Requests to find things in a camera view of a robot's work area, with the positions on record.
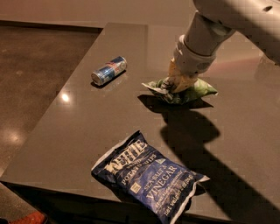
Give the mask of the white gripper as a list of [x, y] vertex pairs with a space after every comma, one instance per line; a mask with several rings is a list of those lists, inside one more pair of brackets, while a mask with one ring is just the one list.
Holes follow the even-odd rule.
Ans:
[[214, 62], [216, 56], [205, 56], [193, 52], [185, 44], [185, 35], [181, 35], [169, 64], [168, 76], [164, 79], [161, 88], [170, 93], [179, 93], [187, 90], [198, 79], [197, 74], [204, 73]]

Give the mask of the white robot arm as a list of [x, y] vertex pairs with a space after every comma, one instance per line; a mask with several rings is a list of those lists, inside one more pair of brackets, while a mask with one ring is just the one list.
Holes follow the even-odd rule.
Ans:
[[239, 32], [280, 64], [280, 0], [192, 0], [193, 20], [178, 39], [164, 80], [179, 93], [211, 66], [221, 44]]

